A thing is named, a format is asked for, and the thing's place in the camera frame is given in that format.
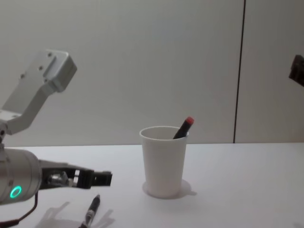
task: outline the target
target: dark object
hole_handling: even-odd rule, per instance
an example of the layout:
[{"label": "dark object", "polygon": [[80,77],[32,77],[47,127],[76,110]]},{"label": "dark object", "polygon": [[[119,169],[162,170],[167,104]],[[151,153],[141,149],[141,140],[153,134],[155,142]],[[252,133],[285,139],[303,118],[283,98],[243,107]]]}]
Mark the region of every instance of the dark object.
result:
[{"label": "dark object", "polygon": [[291,66],[291,72],[289,78],[304,86],[304,58],[301,55],[294,57],[293,64]]},{"label": "dark object", "polygon": [[89,209],[87,210],[87,213],[85,214],[85,220],[81,224],[80,228],[89,228],[91,226],[93,219],[95,217],[95,214],[98,210],[99,204],[100,204],[100,195],[97,195],[93,199]]},{"label": "dark object", "polygon": [[187,136],[187,133],[189,131],[189,129],[191,128],[192,124],[194,123],[194,119],[192,117],[188,117],[184,123],[182,124],[182,126],[180,127],[180,129],[176,132],[175,136],[173,139],[179,139],[179,138],[183,138]]},{"label": "dark object", "polygon": [[110,171],[95,172],[79,166],[67,163],[56,163],[51,161],[40,160],[42,167],[42,183],[40,190],[60,188],[58,185],[50,184],[48,179],[50,175],[65,172],[69,179],[78,178],[74,188],[90,189],[92,186],[110,186],[112,181],[112,173]]},{"label": "dark object", "polygon": [[91,205],[90,205],[90,207],[89,207],[89,210],[92,210],[93,212],[97,212],[97,209],[98,209],[98,207],[99,207],[99,204],[100,204],[100,195],[97,195],[94,199],[93,199],[93,201],[92,201],[92,203],[91,203]]}]

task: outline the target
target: metal cylinder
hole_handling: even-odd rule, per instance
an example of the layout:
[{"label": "metal cylinder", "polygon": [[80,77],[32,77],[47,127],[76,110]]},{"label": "metal cylinder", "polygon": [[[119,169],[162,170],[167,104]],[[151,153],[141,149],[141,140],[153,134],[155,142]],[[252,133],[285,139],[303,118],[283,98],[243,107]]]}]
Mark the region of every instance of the metal cylinder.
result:
[{"label": "metal cylinder", "polygon": [[0,205],[30,199],[41,180],[42,170],[33,153],[0,148]]},{"label": "metal cylinder", "polygon": [[69,186],[69,179],[67,177],[67,173],[64,171],[60,171],[54,174],[51,174],[48,179],[47,183],[55,186],[60,187],[68,187]]}]

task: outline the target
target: white paper cup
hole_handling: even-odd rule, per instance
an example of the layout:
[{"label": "white paper cup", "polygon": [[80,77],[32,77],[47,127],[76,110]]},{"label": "white paper cup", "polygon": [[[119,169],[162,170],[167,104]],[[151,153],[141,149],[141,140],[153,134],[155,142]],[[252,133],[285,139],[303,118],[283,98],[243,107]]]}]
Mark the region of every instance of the white paper cup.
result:
[{"label": "white paper cup", "polygon": [[149,195],[170,198],[181,189],[187,137],[173,139],[178,127],[155,126],[140,131]]}]

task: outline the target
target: marker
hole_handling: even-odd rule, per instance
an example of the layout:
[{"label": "marker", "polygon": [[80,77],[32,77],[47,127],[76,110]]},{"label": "marker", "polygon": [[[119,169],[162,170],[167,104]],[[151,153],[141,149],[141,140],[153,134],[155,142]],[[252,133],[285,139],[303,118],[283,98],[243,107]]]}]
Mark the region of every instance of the marker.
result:
[{"label": "marker", "polygon": [[99,204],[100,204],[100,195],[97,195],[93,199],[93,201],[89,207],[89,210],[87,210],[87,213],[85,214],[85,220],[81,224],[80,228],[90,228],[90,226],[93,222],[93,219],[95,217],[95,214],[97,212],[97,209],[99,207]]},{"label": "marker", "polygon": [[194,123],[194,119],[192,117],[188,117],[184,123],[181,125],[180,129],[176,132],[173,139],[179,139],[187,136],[189,129]]}]

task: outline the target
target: white table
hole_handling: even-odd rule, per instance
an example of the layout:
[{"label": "white table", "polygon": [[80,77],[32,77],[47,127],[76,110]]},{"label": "white table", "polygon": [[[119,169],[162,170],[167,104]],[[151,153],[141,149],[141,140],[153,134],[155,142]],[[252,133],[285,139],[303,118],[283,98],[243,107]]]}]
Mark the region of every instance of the white table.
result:
[{"label": "white table", "polygon": [[[141,146],[26,148],[40,159],[111,170],[111,187],[39,192],[38,207],[18,228],[77,228],[93,197],[94,228],[304,228],[304,144],[188,145],[183,178],[194,192],[155,199],[143,190]],[[0,207],[18,218],[33,200]]]}]

